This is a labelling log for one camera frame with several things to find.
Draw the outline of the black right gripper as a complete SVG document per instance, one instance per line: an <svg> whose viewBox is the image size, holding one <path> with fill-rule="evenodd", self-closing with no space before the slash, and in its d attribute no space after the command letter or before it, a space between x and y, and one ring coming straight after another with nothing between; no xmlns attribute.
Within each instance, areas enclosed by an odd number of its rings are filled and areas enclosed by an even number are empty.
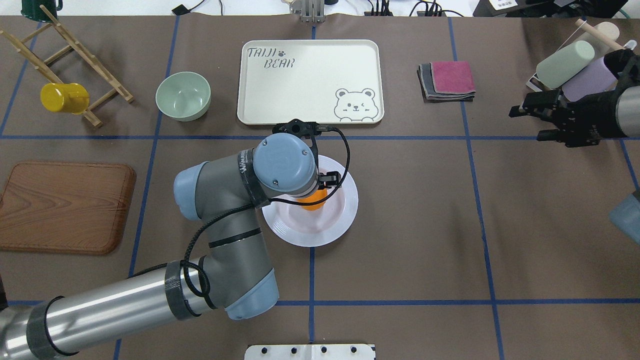
<svg viewBox="0 0 640 360"><path fill-rule="evenodd" d="M576 102L561 104L561 89L530 92L521 105L509 110L509 117L531 116L549 120L557 129L540 130L538 142L558 142L567 148L598 145L601 139L621 137L616 116L618 97L613 91L583 96Z"/></svg>

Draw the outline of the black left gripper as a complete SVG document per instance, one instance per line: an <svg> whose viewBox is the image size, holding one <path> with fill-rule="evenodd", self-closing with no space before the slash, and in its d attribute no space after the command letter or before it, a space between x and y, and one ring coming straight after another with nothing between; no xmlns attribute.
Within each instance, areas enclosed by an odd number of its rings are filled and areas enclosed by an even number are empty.
<svg viewBox="0 0 640 360"><path fill-rule="evenodd" d="M342 184L342 174L339 171L318 173L318 189L327 190L339 188Z"/></svg>

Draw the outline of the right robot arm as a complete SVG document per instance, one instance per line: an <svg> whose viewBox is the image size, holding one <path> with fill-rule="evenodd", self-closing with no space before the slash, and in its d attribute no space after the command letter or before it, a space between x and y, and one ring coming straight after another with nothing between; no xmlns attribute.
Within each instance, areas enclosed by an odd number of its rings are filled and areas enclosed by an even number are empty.
<svg viewBox="0 0 640 360"><path fill-rule="evenodd" d="M514 105L508 116L535 117L552 124L540 130L538 142L558 142L567 148L596 146L607 139L639 136L639 87L585 95L569 100L562 89L531 92L521 105Z"/></svg>

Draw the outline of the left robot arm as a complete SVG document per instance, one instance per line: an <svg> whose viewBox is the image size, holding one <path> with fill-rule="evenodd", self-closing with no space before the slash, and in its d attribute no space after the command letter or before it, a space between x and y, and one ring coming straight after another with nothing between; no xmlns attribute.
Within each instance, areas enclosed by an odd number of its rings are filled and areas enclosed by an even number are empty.
<svg viewBox="0 0 640 360"><path fill-rule="evenodd" d="M346 174L320 173L317 147L283 132L181 171L174 200L185 218L203 223L183 258L93 291L3 309L1 358L61 360L214 309L233 321L267 312L279 290L257 210L336 191Z"/></svg>

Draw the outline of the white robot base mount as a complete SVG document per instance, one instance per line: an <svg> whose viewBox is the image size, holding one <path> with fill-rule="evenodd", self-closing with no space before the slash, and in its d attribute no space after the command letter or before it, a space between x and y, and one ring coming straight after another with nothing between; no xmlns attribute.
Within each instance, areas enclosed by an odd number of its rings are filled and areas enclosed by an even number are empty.
<svg viewBox="0 0 640 360"><path fill-rule="evenodd" d="M263 344L252 345L245 360L375 360L373 344Z"/></svg>

